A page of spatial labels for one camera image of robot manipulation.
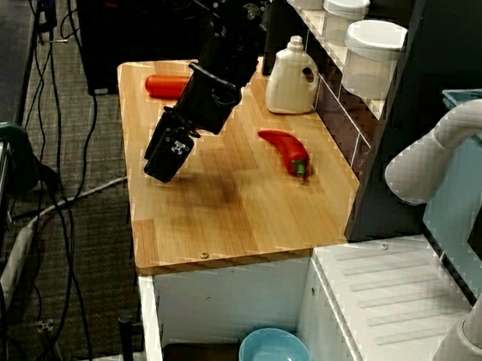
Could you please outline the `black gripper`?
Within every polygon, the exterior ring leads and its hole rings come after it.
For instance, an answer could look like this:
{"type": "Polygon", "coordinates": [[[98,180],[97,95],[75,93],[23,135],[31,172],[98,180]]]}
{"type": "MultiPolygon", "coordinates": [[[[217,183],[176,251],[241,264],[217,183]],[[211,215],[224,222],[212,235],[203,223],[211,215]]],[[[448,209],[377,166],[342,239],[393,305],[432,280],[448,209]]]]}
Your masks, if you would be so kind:
{"type": "Polygon", "coordinates": [[[163,115],[149,141],[144,159],[145,174],[169,182],[189,157],[196,129],[218,135],[233,108],[240,102],[241,88],[206,71],[198,62],[189,63],[192,75],[173,108],[163,115]],[[174,116],[172,109],[181,116],[174,116]]]}

